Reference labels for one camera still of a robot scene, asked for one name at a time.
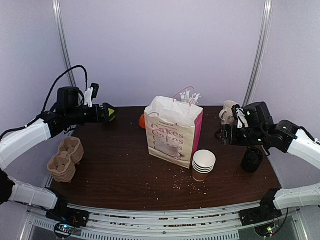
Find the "stack of brown paper cups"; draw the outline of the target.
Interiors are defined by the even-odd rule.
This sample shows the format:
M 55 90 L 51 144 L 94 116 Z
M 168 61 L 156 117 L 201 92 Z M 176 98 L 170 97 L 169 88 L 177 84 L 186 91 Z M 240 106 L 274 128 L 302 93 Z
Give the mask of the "stack of brown paper cups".
M 215 167 L 217 158 L 213 152 L 201 149 L 193 155 L 192 178 L 196 182 L 203 182 Z

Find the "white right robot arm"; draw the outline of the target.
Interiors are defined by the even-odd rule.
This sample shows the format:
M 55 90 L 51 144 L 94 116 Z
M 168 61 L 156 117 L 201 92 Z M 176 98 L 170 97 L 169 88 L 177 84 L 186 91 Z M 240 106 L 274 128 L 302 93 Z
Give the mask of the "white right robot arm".
M 320 167 L 320 141 L 314 138 L 303 126 L 282 120 L 274 123 L 265 102 L 254 102 L 245 107 L 232 106 L 231 112 L 237 124 L 221 125 L 215 137 L 222 145 L 247 147 L 247 154 L 262 153 L 276 148 Z M 243 226 L 272 220 L 282 216 L 282 210 L 290 208 L 318 206 L 320 204 L 320 185 L 313 184 L 292 189 L 273 188 L 261 199 L 259 206 L 239 212 Z

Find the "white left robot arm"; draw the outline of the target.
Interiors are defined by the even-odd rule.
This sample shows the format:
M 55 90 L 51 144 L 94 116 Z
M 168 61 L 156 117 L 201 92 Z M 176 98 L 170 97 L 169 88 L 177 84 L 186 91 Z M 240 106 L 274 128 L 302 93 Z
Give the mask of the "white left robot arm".
M 17 181 L 5 169 L 18 157 L 72 126 L 87 123 L 108 123 L 115 119 L 118 110 L 108 103 L 94 104 L 99 91 L 93 83 L 85 92 L 77 87 L 61 87 L 56 103 L 50 110 L 42 110 L 27 125 L 7 130 L 0 136 L 0 202 L 8 201 L 40 207 L 47 217 L 67 222 L 72 218 L 67 199 L 57 192 Z

